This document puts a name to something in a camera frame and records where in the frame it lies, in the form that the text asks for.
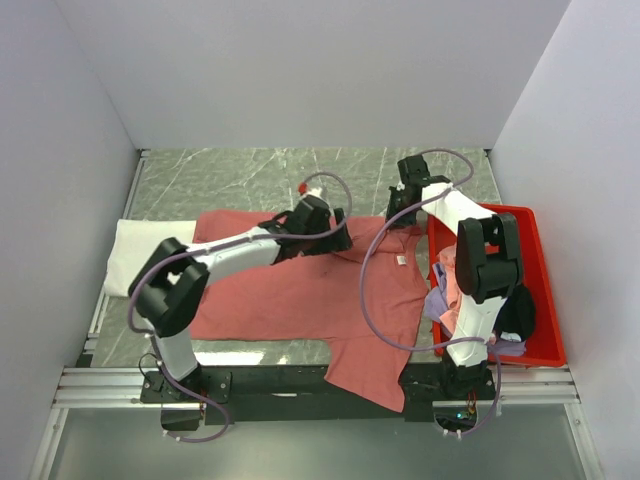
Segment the gray table surface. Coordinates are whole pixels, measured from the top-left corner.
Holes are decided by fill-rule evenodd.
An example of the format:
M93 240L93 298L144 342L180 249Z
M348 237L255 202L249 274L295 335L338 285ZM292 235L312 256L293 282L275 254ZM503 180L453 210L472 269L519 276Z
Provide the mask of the gray table surface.
M340 175L353 195L353 215L384 215L388 187L398 182L396 163L423 148L278 148L151 150L144 160L129 212L133 220L196 220L216 208L281 211L290 209L297 185L307 175L328 170ZM477 202L500 203L500 195L484 150L459 149L475 167L474 177L460 189ZM432 174L459 179L466 165L447 154L430 154ZM345 196L333 180L323 180L332 206ZM420 269L429 259L426 237L417 249ZM108 298L93 356L93 367L130 367L150 349L149 341L127 328L127 299ZM424 318L418 344L432 344L431 321ZM327 364L329 348L321 340L264 342L193 341L203 365ZM437 361L431 352L414 354L411 362Z

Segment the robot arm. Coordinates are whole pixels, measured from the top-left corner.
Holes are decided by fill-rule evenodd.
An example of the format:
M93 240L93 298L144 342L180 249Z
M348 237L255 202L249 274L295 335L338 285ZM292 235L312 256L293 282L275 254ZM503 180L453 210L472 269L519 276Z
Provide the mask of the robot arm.
M452 188L443 176L431 176L422 156L398 162L401 182L391 187L387 219L405 207ZM510 214L496 214L481 207L458 190L423 205L458 236L456 281L462 300L452 339L481 337L489 340L498 312L513 288L522 282L523 267L518 227ZM403 216L398 226L415 224L415 213ZM492 246L491 253L487 246ZM487 347L463 342L447 347L456 367L473 367L487 360Z
M334 210L334 214L336 224L340 223L344 218L342 209ZM182 245L175 238L169 238L158 246L129 287L130 296L142 277L168 257L185 252L210 252L169 263L142 287L136 301L136 309L153 330L153 341L174 379L189 390L202 391L202 369L191 346L188 326L195 317L205 288L242 270L273 265L299 254L318 255L351 248L346 225L315 241L259 238L269 234L326 232L331 229L330 216L324 189L311 189L302 196L294 211L282 212L240 235L193 245ZM179 279L173 283L169 274L179 275Z

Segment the purple cable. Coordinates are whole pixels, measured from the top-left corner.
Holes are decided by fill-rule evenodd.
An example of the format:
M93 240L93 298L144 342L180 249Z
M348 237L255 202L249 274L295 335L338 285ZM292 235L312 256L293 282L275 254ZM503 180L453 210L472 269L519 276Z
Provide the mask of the purple cable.
M400 217L406 215L407 213L410 213L410 212L413 212L415 210L418 210L418 209L422 208L422 206L427 205L427 204L432 203L432 202L435 202L436 200L438 200L440 198L444 198L446 195L448 195L448 193L453 188L458 187L458 186L462 185L463 183L469 181L471 179L471 177L473 177L473 174L475 172L475 169L474 169L473 164L471 163L471 161L467 157L462 155L461 153L458 153L458 152L456 152L454 150L449 150L448 148L430 148L428 150L423 150L422 152L419 152L416 155L426 155L428 153L448 153L449 155L453 155L455 157L458 157L464 163L467 164L467 166L469 167L469 173L464 178L462 178L461 180L453 182L451 188L448 188L444 192L442 192L442 193L440 193L438 195L434 195L431 198L427 198L426 200L422 200L422 201L420 201L418 203L415 203L415 204L405 208L404 210L401 210L400 212L396 213L393 217L391 217L382 226L382 228L378 231L378 233L374 237L373 241L371 242L371 245L369 245L369 249L367 250L367 253L364 256L364 260L362 261L362 268L360 269L360 283L359 283L360 309L362 310L362 315L364 316L364 319L367 322L367 325L369 325L369 328L371 329L371 331L373 333L375 333L380 338L380 340L382 340L386 344L391 345L392 347L398 348L400 350L405 350L405 351L409 351L409 352L428 352L428 351L431 351L431 350L435 350L436 348L444 348L444 347L447 347L449 345L455 345L457 343L463 343L463 342L480 342L480 343L483 343L483 344L486 343L485 340L482 337L463 337L463 338L456 338L455 340L449 340L449 341L443 342L443 343L437 343L435 345L427 345L427 346L424 346L424 347L410 347L408 345L402 345L402 344L394 342L390 338L386 337L378 329L378 327L376 327L376 325L373 323L373 320L371 319L371 316L369 315L369 311L367 309L367 304L366 304L365 294L364 294L364 292L365 292L364 281L365 281L365 275L366 275L366 272L367 272L367 266L369 264L369 260L371 260L371 257L373 256L376 248L378 247L378 244L382 240L382 237L384 237L384 235L386 234L386 232L389 229L389 227L391 227L391 225L393 225L396 220L398 220ZM479 427L484 425L484 423L486 422L487 418L489 418L489 416L497 408L498 400L500 398L500 386L501 386L501 381L502 381L502 378L501 378L502 377L502 375L501 375L502 372L501 372L501 369L500 369L500 359L498 358L498 355L495 354L495 352L494 352L494 356L496 357L496 363L498 365L498 379L497 379L497 385L496 385L496 397L493 400L493 403L491 404L491 408L489 409L489 412L487 413L487 415L485 415L485 417L482 419L482 421L480 421L472 429L470 429L470 430L468 430L466 432L463 432L462 435L468 435L469 433L475 432Z
M229 412L227 411L226 408L224 408L222 405L220 405L218 402L215 402L214 400L207 398L203 395L200 395L196 392L193 392L185 387L183 387L182 385L180 385L180 383L173 378L173 376L169 373L169 370L167 370L167 368L164 365L164 362L162 361L162 356L160 354L160 349L158 348L158 345L156 343L155 340L155 336L154 336L154 331L148 328L139 328L136 327L133 321L133 315L134 315L134 311L135 311L135 306L138 303L138 298L140 297L140 293L142 292L142 288L149 283L149 281L151 281L151 279L153 277L156 276L156 274L164 267L166 267L167 265L169 265L170 263L176 262L178 260L182 260L183 258L187 258L187 257L196 257L198 255L204 255L204 254L209 254L209 253L213 253L213 252L217 252L218 250L222 250L224 248L228 248L228 247L234 247L236 245L241 245L243 243L247 243L250 242L252 240L263 240L263 239L279 239L279 238L286 238L286 239L291 239L291 240L319 240L321 238L325 238L328 237L330 235L333 235L335 232L337 232L338 230L340 230L346 223L347 223L347 219L351 216L351 211L353 210L353 198L351 197L351 191L349 190L349 187L347 186L347 184L345 183L344 180L342 180L342 178L340 178L338 175L336 175L335 173L331 173L331 172L316 172L312 175L309 175L307 178L305 178L303 180L303 183L308 183L310 180L312 180L315 177L318 176L325 176L325 177L330 177L333 178L334 180L336 180L344 189L344 192L347 196L347 208L346 208L346 212L344 215L344 218L335 226L333 227L331 230L327 230L326 232L322 232L322 233L316 233L313 235L292 235L292 234L264 234L264 235L256 235L253 238L249 238L249 237L245 237L245 238L240 238L237 240L232 240L223 244L219 244L219 245L215 245L213 247L210 248L203 248L200 250L193 250L193 251L189 251L189 252L184 252L184 253L179 253L177 255L165 258L164 260L158 262L157 264L155 264L153 267L151 267L149 269L149 271L142 276L142 278L140 279L140 281L138 282L138 284L136 285L136 287L133 289L133 292L131 293L131 301L129 302L129 308L127 310L127 325L129 326L129 328L135 332L135 333L143 333L143 334L148 334L150 335L150 339L151 339L151 346L153 347L153 350L158 358L158 366L160 367L162 374L165 376L165 378L168 380L168 382L176 389L180 390L182 393L189 395L192 398L195 398L196 400L200 401L200 402L204 402L208 405L211 405L212 407L216 408L217 410L219 410L222 415L224 416L224 425L222 426L222 428L214 433L213 435L210 435L208 437L203 437L203 438L188 438L188 437L179 437L178 435L171 433L171 432L167 432L169 436L175 438L176 440L180 440L182 442L185 443L203 443L203 442L208 442L210 440L215 440L216 438L219 438L220 436L222 436L227 429L229 428L229 425L231 424L231 417L229 415Z

